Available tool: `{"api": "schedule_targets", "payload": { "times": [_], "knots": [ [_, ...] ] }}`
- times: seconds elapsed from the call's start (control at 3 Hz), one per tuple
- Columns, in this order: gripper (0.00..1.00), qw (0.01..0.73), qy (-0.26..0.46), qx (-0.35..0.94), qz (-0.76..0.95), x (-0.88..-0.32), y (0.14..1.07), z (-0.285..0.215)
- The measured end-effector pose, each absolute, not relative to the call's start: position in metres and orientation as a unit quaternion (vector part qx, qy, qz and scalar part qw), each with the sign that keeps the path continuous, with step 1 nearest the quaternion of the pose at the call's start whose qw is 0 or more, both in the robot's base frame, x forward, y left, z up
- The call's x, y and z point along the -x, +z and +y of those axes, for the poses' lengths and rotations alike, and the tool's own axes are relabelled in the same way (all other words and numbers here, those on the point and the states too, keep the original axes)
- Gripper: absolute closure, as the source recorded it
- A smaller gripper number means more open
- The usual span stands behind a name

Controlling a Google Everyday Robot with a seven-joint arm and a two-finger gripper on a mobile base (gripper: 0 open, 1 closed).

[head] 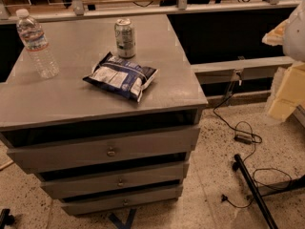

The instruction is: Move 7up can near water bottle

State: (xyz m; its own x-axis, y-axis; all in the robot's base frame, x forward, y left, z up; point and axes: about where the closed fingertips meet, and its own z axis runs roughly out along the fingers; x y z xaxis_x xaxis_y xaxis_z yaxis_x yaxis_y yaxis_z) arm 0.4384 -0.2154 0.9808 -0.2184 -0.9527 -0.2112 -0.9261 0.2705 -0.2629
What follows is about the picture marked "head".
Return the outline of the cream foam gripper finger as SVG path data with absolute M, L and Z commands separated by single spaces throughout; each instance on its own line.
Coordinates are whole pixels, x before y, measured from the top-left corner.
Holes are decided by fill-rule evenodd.
M 269 46 L 283 46 L 285 43 L 285 31 L 289 20 L 286 19 L 279 23 L 275 28 L 267 32 L 263 38 L 262 42 Z

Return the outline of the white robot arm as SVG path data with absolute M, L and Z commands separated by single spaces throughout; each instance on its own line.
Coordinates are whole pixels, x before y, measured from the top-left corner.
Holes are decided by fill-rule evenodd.
M 262 42 L 281 46 L 283 53 L 295 61 L 305 61 L 305 0 L 293 10 L 289 18 L 267 32 Z

